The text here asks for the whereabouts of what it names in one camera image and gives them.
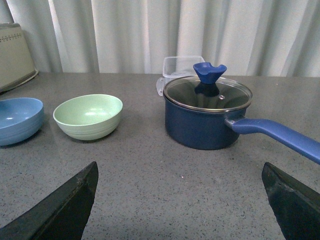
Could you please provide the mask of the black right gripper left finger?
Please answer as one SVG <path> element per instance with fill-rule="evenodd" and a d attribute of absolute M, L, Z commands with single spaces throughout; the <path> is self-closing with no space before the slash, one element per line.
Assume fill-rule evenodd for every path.
<path fill-rule="evenodd" d="M 2 240 L 80 240 L 95 201 L 95 161 L 0 229 Z"/>

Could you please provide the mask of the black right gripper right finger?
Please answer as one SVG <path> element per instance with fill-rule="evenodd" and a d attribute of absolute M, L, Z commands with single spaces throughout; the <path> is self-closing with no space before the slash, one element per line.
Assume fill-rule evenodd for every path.
<path fill-rule="evenodd" d="M 320 238 L 320 194 L 266 162 L 261 173 L 269 205 L 287 240 Z"/>

